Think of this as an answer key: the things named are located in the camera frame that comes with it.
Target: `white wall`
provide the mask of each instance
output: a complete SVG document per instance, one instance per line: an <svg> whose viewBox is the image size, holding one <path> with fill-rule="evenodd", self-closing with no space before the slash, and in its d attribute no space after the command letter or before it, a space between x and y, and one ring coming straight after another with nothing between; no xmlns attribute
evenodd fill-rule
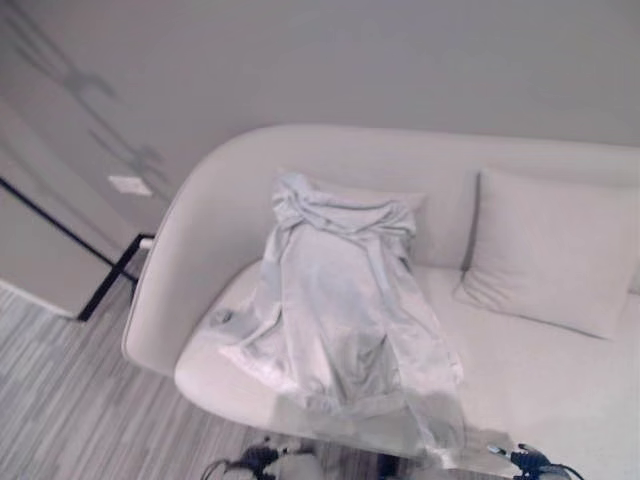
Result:
<svg viewBox="0 0 640 480"><path fill-rule="evenodd" d="M75 70L45 45L57 83L47 79L5 25L0 92L138 230L157 226L204 154L267 124L640 146L637 0L19 3ZM136 157L145 146L164 161ZM130 171L159 195L123 197L106 183Z"/></svg>
<svg viewBox="0 0 640 480"><path fill-rule="evenodd" d="M113 261L137 233L1 98L0 176Z"/></svg>
<svg viewBox="0 0 640 480"><path fill-rule="evenodd" d="M0 189L0 281L75 316L109 266Z"/></svg>

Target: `cloth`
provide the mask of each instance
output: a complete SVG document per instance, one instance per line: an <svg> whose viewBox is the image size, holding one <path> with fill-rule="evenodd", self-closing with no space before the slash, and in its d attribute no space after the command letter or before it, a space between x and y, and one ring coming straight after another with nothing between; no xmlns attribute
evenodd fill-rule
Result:
<svg viewBox="0 0 640 480"><path fill-rule="evenodd" d="M457 355L409 268L415 223L402 202L362 203L282 175L259 284L207 318L220 352L317 412L312 427L408 407L442 466L463 446Z"/></svg>

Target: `striped carpet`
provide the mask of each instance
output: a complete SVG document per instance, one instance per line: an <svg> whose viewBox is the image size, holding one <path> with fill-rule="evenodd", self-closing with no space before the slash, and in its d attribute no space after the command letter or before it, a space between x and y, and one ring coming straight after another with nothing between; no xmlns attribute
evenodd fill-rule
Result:
<svg viewBox="0 0 640 480"><path fill-rule="evenodd" d="M80 324L0 290L0 478L197 480L212 460L237 458L264 437L127 363L128 302L128 285L116 284ZM322 442L317 452L327 480L375 478L372 453Z"/></svg>

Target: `sofa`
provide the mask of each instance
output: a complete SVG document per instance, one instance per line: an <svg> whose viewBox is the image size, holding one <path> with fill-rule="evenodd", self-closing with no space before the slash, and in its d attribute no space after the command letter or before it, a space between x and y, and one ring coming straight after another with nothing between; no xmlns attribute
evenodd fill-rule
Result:
<svg viewBox="0 0 640 480"><path fill-rule="evenodd" d="M458 467L512 476L513 466L485 446L524 442L585 478L640 478L640 295L629 292L610 339L454 295L473 258L478 174L486 167L637 187L640 149L323 125L241 135L196 167L166 214L135 294L124 355L172 377L194 404L232 421L419 456L408 412L361 420L348 431L312 431L312 414L221 356L200 323L211 308L233 309L255 288L280 169L355 188L423 192L413 274L465 372L459 394L467 445Z"/></svg>

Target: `white pillow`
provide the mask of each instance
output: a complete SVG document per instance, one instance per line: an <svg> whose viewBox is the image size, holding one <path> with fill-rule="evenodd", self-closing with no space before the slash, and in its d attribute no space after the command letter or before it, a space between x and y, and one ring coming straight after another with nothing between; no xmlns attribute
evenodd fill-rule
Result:
<svg viewBox="0 0 640 480"><path fill-rule="evenodd" d="M638 191L485 170L456 298L611 338L636 267Z"/></svg>
<svg viewBox="0 0 640 480"><path fill-rule="evenodd" d="M379 190L344 187L342 185L336 185L335 183L325 182L324 180L318 180L313 177L306 177L311 184L320 191L365 204L396 200L403 202L410 210L416 211L422 207L425 197L424 193L383 192Z"/></svg>

